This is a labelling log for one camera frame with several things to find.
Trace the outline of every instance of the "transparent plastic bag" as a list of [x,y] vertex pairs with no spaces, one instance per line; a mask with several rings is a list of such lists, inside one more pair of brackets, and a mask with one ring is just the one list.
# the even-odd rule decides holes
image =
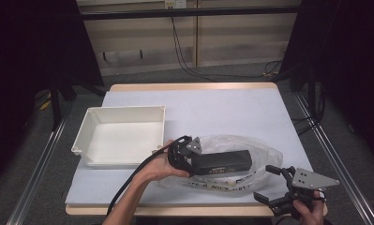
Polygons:
[[256,190],[265,185],[270,176],[266,165],[280,167],[283,155],[265,143],[243,136],[216,135],[200,137],[204,154],[248,150],[252,165],[248,172],[231,172],[215,175],[194,175],[190,178],[168,177],[159,181],[162,187],[182,185],[223,191]]

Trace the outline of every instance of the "white plastic tray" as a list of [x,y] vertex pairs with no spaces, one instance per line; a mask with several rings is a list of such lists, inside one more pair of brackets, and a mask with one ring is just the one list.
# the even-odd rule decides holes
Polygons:
[[89,108],[72,152],[93,167],[136,168],[163,144],[164,106]]

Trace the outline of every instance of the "table surface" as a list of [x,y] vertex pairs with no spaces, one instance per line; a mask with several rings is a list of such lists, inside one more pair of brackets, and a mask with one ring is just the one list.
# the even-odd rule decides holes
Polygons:
[[[276,89],[277,86],[269,82],[222,82],[222,83],[154,83],[154,84],[116,84],[110,92],[155,92],[176,90],[216,90],[216,89]],[[70,215],[105,215],[107,204],[68,203],[67,213]],[[141,204],[136,216],[155,217],[271,217],[272,211],[258,202],[242,202],[239,204],[187,204],[187,205],[150,205]]]

